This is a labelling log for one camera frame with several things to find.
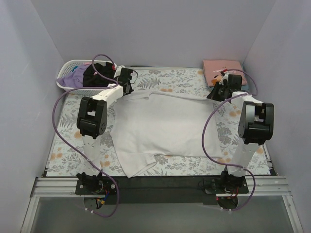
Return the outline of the white t shirt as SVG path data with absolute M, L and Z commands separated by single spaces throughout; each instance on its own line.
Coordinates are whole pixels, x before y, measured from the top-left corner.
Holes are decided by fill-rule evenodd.
M 113 108 L 110 135 L 128 178 L 154 166 L 156 155 L 222 157 L 215 117 L 206 122 L 214 110 L 209 99 L 138 91 L 120 98 Z

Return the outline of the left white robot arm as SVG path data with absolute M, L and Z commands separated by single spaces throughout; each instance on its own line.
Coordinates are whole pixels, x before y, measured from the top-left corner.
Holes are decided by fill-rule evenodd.
M 101 135 L 107 127 L 108 107 L 124 95 L 133 92 L 132 79 L 138 77 L 138 73 L 123 66 L 115 71 L 108 71 L 108 78 L 92 72 L 90 68 L 84 77 L 83 88 L 99 88 L 99 93 L 92 97 L 83 97 L 80 102 L 77 128 L 83 137 L 84 155 L 87 157 L 86 165 L 83 170 L 87 175 L 99 175 L 97 170 L 100 168 L 100 142 Z

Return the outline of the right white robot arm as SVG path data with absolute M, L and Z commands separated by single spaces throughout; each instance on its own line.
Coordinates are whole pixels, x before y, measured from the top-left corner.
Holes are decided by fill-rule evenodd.
M 256 150 L 272 138 L 275 107 L 272 103 L 259 101 L 242 91 L 241 75 L 222 71 L 221 77 L 207 98 L 219 102 L 227 101 L 241 110 L 238 147 L 231 162 L 225 166 L 225 174 L 228 176 L 220 180 L 220 188 L 226 193 L 231 193 L 238 186 L 235 178 L 245 175 L 245 169 Z

